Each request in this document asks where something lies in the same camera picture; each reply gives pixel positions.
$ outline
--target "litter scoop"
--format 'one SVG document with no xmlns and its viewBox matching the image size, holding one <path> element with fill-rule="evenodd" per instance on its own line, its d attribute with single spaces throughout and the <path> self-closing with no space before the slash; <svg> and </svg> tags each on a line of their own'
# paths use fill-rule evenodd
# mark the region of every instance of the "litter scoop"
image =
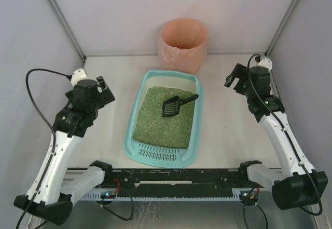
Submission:
<svg viewBox="0 0 332 229">
<path fill-rule="evenodd" d="M 175 96 L 162 104 L 162 117 L 172 117 L 180 113 L 180 107 L 186 103 L 198 99 L 198 94 L 195 94 L 185 100 Z"/>
</svg>

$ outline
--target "gray wall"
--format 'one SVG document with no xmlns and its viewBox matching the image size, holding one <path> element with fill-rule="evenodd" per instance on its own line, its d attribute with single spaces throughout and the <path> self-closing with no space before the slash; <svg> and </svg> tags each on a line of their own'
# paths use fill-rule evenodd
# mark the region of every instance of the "gray wall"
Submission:
<svg viewBox="0 0 332 229">
<path fill-rule="evenodd" d="M 301 0 L 271 55 L 289 122 L 332 182 L 332 0 Z M 332 184 L 325 198 L 332 211 Z"/>
<path fill-rule="evenodd" d="M 50 140 L 29 101 L 25 74 L 35 67 L 70 73 L 80 62 L 45 0 L 0 0 L 0 14 L 0 228 L 5 229 L 15 228 L 22 211 L 12 203 L 32 184 Z M 69 88 L 64 77 L 31 75 L 33 96 L 51 123 Z"/>
</svg>

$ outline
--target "litter box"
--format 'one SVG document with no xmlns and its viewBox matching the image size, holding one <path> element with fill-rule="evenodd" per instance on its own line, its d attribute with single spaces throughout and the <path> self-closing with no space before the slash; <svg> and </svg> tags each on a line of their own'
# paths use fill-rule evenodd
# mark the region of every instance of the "litter box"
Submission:
<svg viewBox="0 0 332 229">
<path fill-rule="evenodd" d="M 188 148 L 176 149 L 159 147 L 141 143 L 133 139 L 137 114 L 143 104 L 148 89 L 154 86 L 179 88 L 199 95 L 199 98 L 195 101 Z M 155 167 L 184 168 L 190 165 L 196 158 L 199 146 L 203 112 L 203 98 L 203 87 L 195 75 L 176 71 L 148 71 L 143 78 L 133 110 L 131 112 L 126 136 L 123 143 L 124 152 L 132 160 Z"/>
</svg>

